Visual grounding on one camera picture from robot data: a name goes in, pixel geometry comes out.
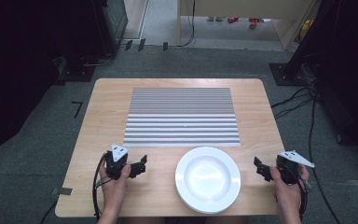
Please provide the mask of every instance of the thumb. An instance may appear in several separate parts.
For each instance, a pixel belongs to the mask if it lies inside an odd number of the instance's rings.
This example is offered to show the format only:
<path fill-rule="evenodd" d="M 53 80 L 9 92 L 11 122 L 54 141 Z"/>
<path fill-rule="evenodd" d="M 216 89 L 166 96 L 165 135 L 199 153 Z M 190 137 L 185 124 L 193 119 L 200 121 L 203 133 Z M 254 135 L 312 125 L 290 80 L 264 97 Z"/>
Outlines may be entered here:
<path fill-rule="evenodd" d="M 131 166 L 129 164 L 125 164 L 123 169 L 121 170 L 121 177 L 127 179 L 130 176 L 131 173 Z"/>
<path fill-rule="evenodd" d="M 277 186 L 284 184 L 284 182 L 281 178 L 281 173 L 275 166 L 270 166 L 269 171 L 271 172 L 272 179 L 275 181 L 275 184 Z"/>

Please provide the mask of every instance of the power cord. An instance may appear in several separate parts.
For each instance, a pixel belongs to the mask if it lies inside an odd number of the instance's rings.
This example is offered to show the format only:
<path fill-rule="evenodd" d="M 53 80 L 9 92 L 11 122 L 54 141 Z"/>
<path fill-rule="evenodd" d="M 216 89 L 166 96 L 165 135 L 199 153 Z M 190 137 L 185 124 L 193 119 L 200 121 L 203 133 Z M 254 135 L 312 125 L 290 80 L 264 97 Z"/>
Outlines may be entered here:
<path fill-rule="evenodd" d="M 308 87 L 303 87 L 303 88 L 297 90 L 290 98 L 288 98 L 288 99 L 286 99 L 286 100 L 283 100 L 283 101 L 281 101 L 281 102 L 279 102 L 279 103 L 276 103 L 276 104 L 272 105 L 271 108 L 276 107 L 276 106 L 278 106 L 278 105 L 286 104 L 286 103 L 288 103 L 288 102 L 290 102 L 290 101 L 292 101 L 292 100 L 294 100 L 295 98 L 298 98 L 298 97 L 308 96 L 308 95 L 310 96 L 309 99 L 307 99 L 307 100 L 301 102 L 300 104 L 298 104 L 298 105 L 296 105 L 296 106 L 294 106 L 294 107 L 292 107 L 292 108 L 285 109 L 285 110 L 283 110 L 283 111 L 281 111 L 281 112 L 275 114 L 275 115 L 274 115 L 274 118 L 275 118 L 275 119 L 279 119 L 279 118 L 281 118 L 281 117 L 283 117 L 283 116 L 289 114 L 290 112 L 292 112 L 292 111 L 294 111 L 294 110 L 300 108 L 301 106 L 304 106 L 304 105 L 309 104 L 309 103 L 312 101 L 312 99 L 314 99 L 314 98 L 317 96 L 316 90 L 313 88 L 313 85 L 314 85 L 315 82 L 316 82 L 316 79 L 312 80 L 312 81 L 310 82 L 310 84 L 309 84 Z M 300 94 L 302 91 L 308 91 L 308 93 L 298 95 L 298 94 Z"/>
<path fill-rule="evenodd" d="M 101 183 L 97 184 L 97 177 L 100 171 L 101 164 L 105 159 L 106 159 L 106 155 L 103 155 L 100 159 L 100 162 L 98 163 L 97 170 L 95 171 L 95 175 L 94 175 L 94 180 L 92 181 L 92 202 L 94 204 L 94 211 L 95 211 L 94 216 L 97 217 L 97 221 L 100 220 L 101 217 L 101 210 L 98 206 L 98 201 L 97 201 L 97 188 L 102 185 Z"/>
<path fill-rule="evenodd" d="M 112 54 L 108 60 L 106 60 L 105 62 L 103 63 L 83 63 L 83 66 L 102 66 L 102 65 L 106 65 L 107 63 L 109 63 L 110 61 L 112 61 L 112 59 L 114 58 L 114 54 Z"/>
<path fill-rule="evenodd" d="M 40 221 L 40 224 L 45 223 L 45 220 L 46 220 L 46 218 L 48 217 L 48 214 L 49 214 L 50 211 L 57 205 L 57 202 L 58 202 L 58 200 L 55 201 L 55 202 L 51 205 L 51 207 L 48 209 L 48 211 L 47 211 L 47 212 L 45 213 L 45 215 L 42 217 L 42 220 Z"/>
<path fill-rule="evenodd" d="M 188 23 L 190 23 L 190 27 L 191 27 L 191 36 L 188 39 L 188 41 L 184 44 L 184 45 L 178 45 L 177 47 L 185 47 L 187 45 L 189 45 L 191 42 L 193 42 L 193 40 L 196 40 L 196 38 L 194 37 L 194 15 L 195 15 L 195 10 L 196 10 L 196 0 L 193 0 L 193 10 L 192 10 L 192 18 L 191 18 L 191 23 L 189 18 L 187 18 Z"/>
<path fill-rule="evenodd" d="M 282 164 L 282 167 L 286 170 L 286 172 L 289 172 L 292 175 L 292 177 L 296 180 L 296 183 L 301 191 L 301 205 L 300 205 L 300 209 L 299 209 L 299 214 L 300 214 L 300 218 L 302 220 L 303 215 L 307 209 L 308 194 L 310 193 L 310 189 L 307 188 L 306 181 L 303 178 L 301 178 L 301 175 L 296 176 L 295 174 L 293 174 L 293 172 L 290 170 L 290 168 L 284 164 Z"/>
<path fill-rule="evenodd" d="M 313 104 L 312 104 L 312 115 L 311 115 L 311 124 L 310 124 L 310 134 L 309 134 L 309 138 L 308 138 L 308 151 L 310 154 L 310 162 L 313 162 L 313 158 L 312 158 L 312 150 L 311 150 L 311 139 L 312 139 L 312 132 L 313 132 L 313 126 L 314 126 L 314 121 L 315 121 L 315 106 L 316 106 L 316 99 L 313 100 Z M 327 201 L 327 198 L 324 194 L 324 190 L 322 188 L 322 185 L 319 181 L 318 176 L 316 175 L 316 171 L 315 168 L 312 168 L 312 172 L 313 175 L 315 177 L 316 183 L 318 184 L 318 188 L 322 194 L 322 197 L 324 198 L 324 202 L 327 205 L 328 209 L 330 210 L 331 215 L 333 216 L 333 218 L 336 220 L 337 224 L 340 224 L 335 212 L 333 211 L 332 207 L 330 206 L 330 203 Z"/>

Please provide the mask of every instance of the floor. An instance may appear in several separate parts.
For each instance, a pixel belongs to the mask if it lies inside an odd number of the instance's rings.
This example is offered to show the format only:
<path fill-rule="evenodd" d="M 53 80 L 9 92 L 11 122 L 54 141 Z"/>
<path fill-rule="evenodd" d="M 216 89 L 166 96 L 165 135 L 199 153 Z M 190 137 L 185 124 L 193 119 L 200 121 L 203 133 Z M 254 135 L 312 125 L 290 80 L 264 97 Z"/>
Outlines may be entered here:
<path fill-rule="evenodd" d="M 125 0 L 129 24 L 124 40 L 139 43 L 145 39 L 146 45 L 177 47 L 177 0 Z M 191 25 L 194 25 L 194 39 L 188 48 L 203 49 L 248 49 L 265 51 L 284 51 L 269 19 L 259 22 L 251 30 L 247 18 L 229 23 L 206 21 L 204 17 L 182 17 L 181 45 L 191 37 Z M 294 43 L 288 51 L 296 51 Z"/>

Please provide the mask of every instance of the wooden table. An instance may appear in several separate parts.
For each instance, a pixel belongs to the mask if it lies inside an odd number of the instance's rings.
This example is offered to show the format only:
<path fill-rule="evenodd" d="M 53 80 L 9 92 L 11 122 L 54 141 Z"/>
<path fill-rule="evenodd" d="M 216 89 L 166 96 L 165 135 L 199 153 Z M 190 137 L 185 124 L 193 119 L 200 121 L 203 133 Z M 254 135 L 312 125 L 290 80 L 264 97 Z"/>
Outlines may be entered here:
<path fill-rule="evenodd" d="M 259 79 L 192 78 L 102 78 L 92 92 L 75 150 L 63 183 L 73 189 L 61 195 L 56 207 L 58 217 L 93 217 L 92 179 L 102 154 L 112 144 L 123 145 L 134 88 L 230 88 L 241 140 L 240 147 L 219 147 L 236 163 L 241 173 L 241 190 L 237 200 L 218 216 L 273 215 L 274 184 L 258 175 L 253 165 L 257 156 L 265 164 L 275 164 L 283 151 L 282 140 L 273 118 L 263 83 Z M 147 155 L 146 172 L 129 179 L 122 217 L 205 216 L 188 207 L 175 186 L 175 169 L 179 160 L 193 147 L 129 148 L 128 163 Z M 102 209 L 103 195 L 98 192 Z"/>
<path fill-rule="evenodd" d="M 194 16 L 272 19 L 283 49 L 289 49 L 317 0 L 197 0 Z M 181 17 L 193 15 L 193 0 L 178 0 L 177 44 Z"/>

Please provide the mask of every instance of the red object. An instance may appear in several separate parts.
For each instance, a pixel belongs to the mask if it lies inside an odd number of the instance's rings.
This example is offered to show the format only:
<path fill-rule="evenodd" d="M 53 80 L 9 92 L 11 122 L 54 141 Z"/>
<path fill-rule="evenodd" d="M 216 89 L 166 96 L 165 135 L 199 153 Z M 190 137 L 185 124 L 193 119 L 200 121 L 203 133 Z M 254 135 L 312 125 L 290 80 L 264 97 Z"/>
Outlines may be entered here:
<path fill-rule="evenodd" d="M 239 17 L 228 17 L 227 21 L 228 21 L 228 23 L 232 23 L 234 21 L 238 21 L 239 19 L 240 19 Z"/>
<path fill-rule="evenodd" d="M 261 19 L 249 18 L 249 22 L 251 23 L 249 25 L 249 28 L 251 28 L 251 30 L 253 30 L 257 26 L 257 23 L 260 21 L 261 21 Z"/>

